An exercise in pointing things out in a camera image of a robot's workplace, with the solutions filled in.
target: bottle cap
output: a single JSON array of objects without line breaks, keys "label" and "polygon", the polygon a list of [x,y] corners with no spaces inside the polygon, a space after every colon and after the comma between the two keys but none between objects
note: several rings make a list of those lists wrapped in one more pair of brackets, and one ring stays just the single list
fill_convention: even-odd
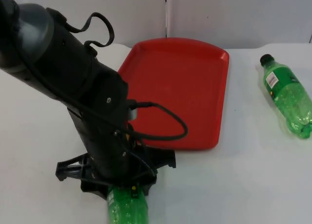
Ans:
[{"label": "bottle cap", "polygon": [[260,59],[261,66],[264,66],[267,62],[272,62],[272,61],[274,61],[274,58],[269,54],[262,56]]}]

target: plastic tray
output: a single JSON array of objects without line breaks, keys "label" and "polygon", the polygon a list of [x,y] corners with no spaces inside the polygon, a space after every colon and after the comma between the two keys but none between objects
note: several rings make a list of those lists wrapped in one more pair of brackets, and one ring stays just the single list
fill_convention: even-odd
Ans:
[{"label": "plastic tray", "polygon": [[[163,149],[211,149],[219,140],[229,54],[205,42],[162,38],[136,44],[119,73],[129,99],[153,101],[181,117],[189,134],[176,141],[145,143]],[[155,108],[139,109],[131,124],[155,135],[182,133],[182,127]]]}]

